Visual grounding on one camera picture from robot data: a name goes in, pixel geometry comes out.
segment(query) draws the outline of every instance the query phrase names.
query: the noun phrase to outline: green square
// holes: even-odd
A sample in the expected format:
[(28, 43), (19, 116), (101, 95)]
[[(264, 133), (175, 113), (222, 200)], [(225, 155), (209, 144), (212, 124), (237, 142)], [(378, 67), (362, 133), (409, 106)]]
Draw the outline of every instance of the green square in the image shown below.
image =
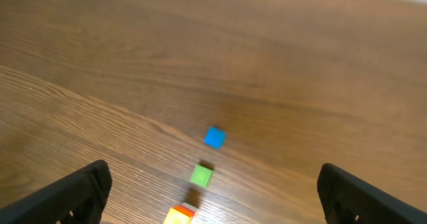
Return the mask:
[(202, 167), (201, 165), (196, 165), (194, 167), (193, 175), (191, 175), (191, 178), (189, 181), (201, 187), (206, 188), (207, 185), (209, 185), (209, 181), (211, 179), (213, 172), (214, 171), (206, 167)]

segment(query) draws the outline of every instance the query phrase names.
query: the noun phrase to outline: blue square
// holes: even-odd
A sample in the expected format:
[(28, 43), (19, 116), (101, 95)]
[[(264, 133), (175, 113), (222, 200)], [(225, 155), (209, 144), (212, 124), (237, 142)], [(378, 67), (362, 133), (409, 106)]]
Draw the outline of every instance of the blue square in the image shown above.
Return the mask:
[(205, 143), (213, 148), (219, 149), (226, 140), (226, 132), (216, 127), (210, 127), (205, 137)]

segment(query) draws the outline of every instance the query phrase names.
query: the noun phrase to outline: wood grain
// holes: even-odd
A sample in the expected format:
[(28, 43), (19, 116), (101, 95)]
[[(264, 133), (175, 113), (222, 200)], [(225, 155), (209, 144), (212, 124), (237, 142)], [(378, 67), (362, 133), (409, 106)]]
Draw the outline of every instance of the wood grain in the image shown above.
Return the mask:
[[(427, 211), (427, 7), (402, 0), (0, 0), (0, 206), (96, 160), (106, 213), (324, 223), (337, 164)], [(220, 151), (202, 144), (228, 132)]]

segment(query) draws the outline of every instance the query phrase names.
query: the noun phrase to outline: yellow face of cube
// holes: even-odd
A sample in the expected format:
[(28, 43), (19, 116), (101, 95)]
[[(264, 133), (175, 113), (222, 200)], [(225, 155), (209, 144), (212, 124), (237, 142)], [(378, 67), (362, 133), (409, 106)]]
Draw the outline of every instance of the yellow face of cube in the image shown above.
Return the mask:
[(176, 211), (174, 208), (169, 210), (167, 213), (165, 222), (163, 224), (189, 224), (191, 222), (191, 217)]

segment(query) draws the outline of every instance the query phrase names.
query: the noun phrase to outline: toy block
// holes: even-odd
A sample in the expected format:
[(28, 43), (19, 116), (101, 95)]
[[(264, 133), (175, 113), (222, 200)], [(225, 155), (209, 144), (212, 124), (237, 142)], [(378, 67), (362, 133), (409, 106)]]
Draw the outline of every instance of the toy block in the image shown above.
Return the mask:
[(169, 210), (163, 224), (190, 224), (196, 212), (197, 208), (183, 203)]
[(194, 171), (191, 175), (190, 181), (194, 184), (206, 188), (209, 185), (209, 181), (213, 172), (214, 171), (212, 171), (211, 169), (202, 167), (201, 165), (196, 165), (194, 167)]
[(226, 140), (226, 132), (216, 127), (210, 127), (205, 137), (205, 143), (210, 147), (220, 149)]

